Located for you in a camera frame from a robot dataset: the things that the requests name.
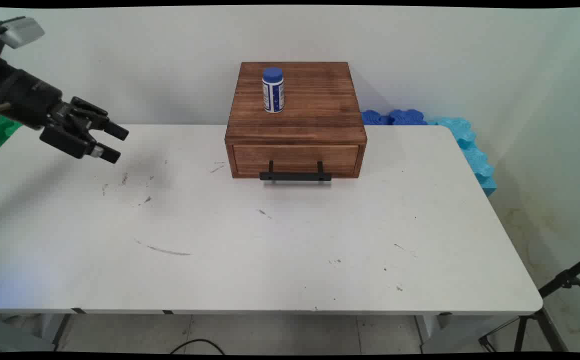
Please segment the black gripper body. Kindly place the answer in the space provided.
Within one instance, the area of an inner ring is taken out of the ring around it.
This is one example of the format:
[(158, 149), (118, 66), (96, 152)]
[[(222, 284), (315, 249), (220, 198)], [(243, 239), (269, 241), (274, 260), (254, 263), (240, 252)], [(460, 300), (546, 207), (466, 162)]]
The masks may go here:
[(63, 93), (0, 57), (0, 114), (39, 130), (47, 125), (62, 125), (56, 114)]

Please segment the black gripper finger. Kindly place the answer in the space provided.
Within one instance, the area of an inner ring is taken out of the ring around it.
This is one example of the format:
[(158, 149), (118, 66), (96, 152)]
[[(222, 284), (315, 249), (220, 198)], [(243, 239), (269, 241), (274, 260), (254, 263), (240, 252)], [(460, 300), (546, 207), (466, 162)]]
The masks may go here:
[(121, 141), (128, 136), (128, 130), (114, 123), (108, 112), (77, 96), (73, 96), (64, 114), (64, 129), (78, 139), (94, 142), (90, 131), (102, 131)]
[(58, 125), (45, 126), (40, 134), (40, 140), (77, 159), (87, 155), (115, 164), (121, 157), (119, 151), (96, 141), (88, 132), (75, 134)]

